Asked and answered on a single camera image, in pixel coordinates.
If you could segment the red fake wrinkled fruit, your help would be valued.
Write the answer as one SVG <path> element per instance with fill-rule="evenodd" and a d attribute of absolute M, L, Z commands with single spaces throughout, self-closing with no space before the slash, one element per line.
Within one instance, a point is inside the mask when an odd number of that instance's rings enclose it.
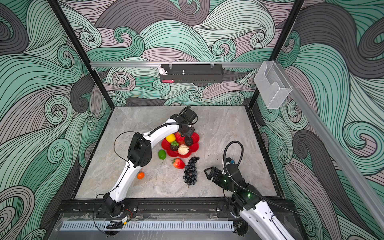
<path fill-rule="evenodd" d="M 181 133 L 176 132 L 176 133 L 174 133 L 174 135 L 175 135 L 176 141 L 177 141 L 178 143 L 183 143 L 183 142 L 185 141 L 185 137 L 182 136 Z"/>

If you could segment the dark brown fake avocado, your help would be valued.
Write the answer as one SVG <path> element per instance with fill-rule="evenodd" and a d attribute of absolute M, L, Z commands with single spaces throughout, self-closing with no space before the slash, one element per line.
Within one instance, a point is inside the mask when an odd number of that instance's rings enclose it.
<path fill-rule="evenodd" d="M 178 151 L 178 148 L 179 148 L 179 143 L 177 141 L 173 141 L 170 143 L 170 150 L 171 151 Z"/>

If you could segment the yellow fake lemon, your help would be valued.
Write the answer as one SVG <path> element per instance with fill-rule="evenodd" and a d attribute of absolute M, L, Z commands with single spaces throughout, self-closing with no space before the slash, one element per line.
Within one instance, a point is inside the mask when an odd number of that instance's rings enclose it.
<path fill-rule="evenodd" d="M 168 143 L 173 143 L 174 141 L 176 141 L 176 136 L 175 136 L 175 134 L 170 134 L 170 135 L 168 135 L 167 137 L 166 137 L 166 140 L 167 140 L 167 142 Z"/>

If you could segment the red fake strawberry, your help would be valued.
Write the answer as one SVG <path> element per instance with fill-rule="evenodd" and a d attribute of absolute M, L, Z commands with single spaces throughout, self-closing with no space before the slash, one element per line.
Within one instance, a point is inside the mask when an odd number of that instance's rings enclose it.
<path fill-rule="evenodd" d="M 175 158 L 172 160 L 172 165 L 176 169 L 184 169 L 185 168 L 185 163 L 182 159 L 180 158 Z"/>

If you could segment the dark purple fake grapes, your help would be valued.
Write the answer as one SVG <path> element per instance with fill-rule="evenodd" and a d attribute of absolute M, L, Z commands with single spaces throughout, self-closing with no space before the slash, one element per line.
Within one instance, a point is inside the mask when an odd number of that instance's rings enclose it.
<path fill-rule="evenodd" d="M 196 164 L 199 159 L 199 157 L 192 157 L 185 167 L 183 179 L 188 186 L 195 185 L 197 182 L 198 171 Z"/>

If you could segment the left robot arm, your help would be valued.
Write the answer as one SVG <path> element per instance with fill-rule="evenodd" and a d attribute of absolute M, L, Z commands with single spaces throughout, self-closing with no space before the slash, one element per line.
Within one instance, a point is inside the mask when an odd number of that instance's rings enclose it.
<path fill-rule="evenodd" d="M 152 148 L 170 134 L 180 132 L 185 137 L 191 137 L 195 132 L 194 124 L 198 115 L 190 106 L 183 108 L 178 114 L 172 115 L 162 125 L 146 133 L 135 132 L 123 160 L 126 165 L 114 187 L 103 196 L 103 201 L 112 218 L 121 216 L 124 211 L 124 200 L 127 192 L 139 171 L 152 159 Z"/>

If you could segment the green fake lime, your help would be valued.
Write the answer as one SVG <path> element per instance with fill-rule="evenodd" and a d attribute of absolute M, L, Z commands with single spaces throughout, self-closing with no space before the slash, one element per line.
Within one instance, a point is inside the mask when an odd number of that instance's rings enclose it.
<path fill-rule="evenodd" d="M 167 157 L 166 151 L 165 150 L 159 150 L 158 157 L 159 157 L 160 160 L 165 160 L 166 157 Z"/>

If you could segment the cream fake pear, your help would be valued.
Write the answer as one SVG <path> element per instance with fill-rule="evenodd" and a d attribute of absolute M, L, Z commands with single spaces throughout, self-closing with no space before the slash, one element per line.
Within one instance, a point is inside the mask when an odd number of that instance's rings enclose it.
<path fill-rule="evenodd" d="M 181 144 L 181 145 L 179 145 L 177 152 L 178 152 L 178 154 L 185 156 L 190 152 L 190 148 L 189 148 L 189 146 L 187 146 L 185 144 Z"/>

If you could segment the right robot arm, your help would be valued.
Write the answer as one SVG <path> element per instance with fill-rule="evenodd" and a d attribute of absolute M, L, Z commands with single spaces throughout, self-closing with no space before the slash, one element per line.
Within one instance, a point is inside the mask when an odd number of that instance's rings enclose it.
<path fill-rule="evenodd" d="M 204 173 L 208 180 L 232 193 L 232 215 L 242 218 L 262 240 L 294 239 L 273 213 L 267 200 L 245 181 L 236 164 L 225 165 L 223 170 L 207 168 Z"/>

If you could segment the red flower-shaped fruit bowl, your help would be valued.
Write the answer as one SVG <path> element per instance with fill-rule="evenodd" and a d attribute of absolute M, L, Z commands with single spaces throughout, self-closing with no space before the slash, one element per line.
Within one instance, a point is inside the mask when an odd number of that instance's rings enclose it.
<path fill-rule="evenodd" d="M 163 141 L 162 141 L 162 143 L 161 143 L 161 146 L 162 146 L 163 150 L 166 151 L 166 153 L 167 153 L 167 155 L 168 155 L 169 157 L 175 157 L 175 158 L 183 158 L 183 159 L 185 159 L 185 158 L 190 157 L 192 153 L 197 152 L 198 149 L 199 149 L 199 147 L 200 147 L 200 146 L 199 146 L 200 136 L 199 136 L 197 133 L 193 133 L 193 135 L 191 136 L 191 138 L 194 140 L 194 144 L 193 144 L 192 146 L 189 147 L 189 148 L 190 148 L 190 152 L 189 152 L 187 155 L 185 155 L 185 156 L 182 156 L 182 155 L 178 154 L 178 152 L 176 152 L 176 151 L 171 151 L 171 150 L 170 150 L 170 143 L 167 142 L 166 138 L 163 139 Z"/>

